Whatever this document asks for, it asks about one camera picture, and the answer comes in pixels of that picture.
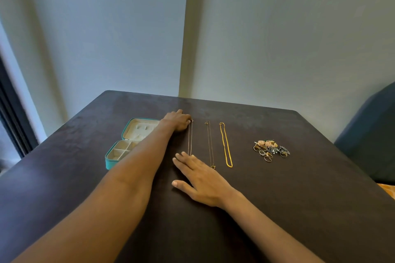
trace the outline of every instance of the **tabletop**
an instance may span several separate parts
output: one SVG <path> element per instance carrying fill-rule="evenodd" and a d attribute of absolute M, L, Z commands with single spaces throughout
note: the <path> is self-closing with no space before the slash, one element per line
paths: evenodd
<path fill-rule="evenodd" d="M 192 153 L 326 262 L 395 260 L 395 201 L 299 113 L 216 101 L 105 91 L 0 177 L 0 261 L 10 262 L 74 210 L 107 170 L 104 156 L 134 117 L 183 109 L 194 119 Z M 225 164 L 224 122 L 233 168 Z M 271 163 L 254 141 L 275 140 Z M 170 139 L 146 212 L 117 262 L 260 262 L 263 254 L 221 209 L 171 186 L 187 131 Z"/>

